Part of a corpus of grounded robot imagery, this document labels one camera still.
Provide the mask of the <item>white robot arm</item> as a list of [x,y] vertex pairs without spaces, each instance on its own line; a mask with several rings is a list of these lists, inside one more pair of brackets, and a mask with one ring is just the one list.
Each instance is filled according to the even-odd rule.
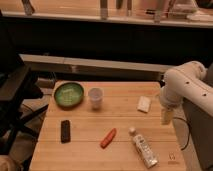
[[213,116],[213,87],[203,82],[206,74],[207,69],[198,61],[169,68],[164,73],[165,85],[159,94],[163,125],[171,122],[174,109],[182,104],[184,98]]

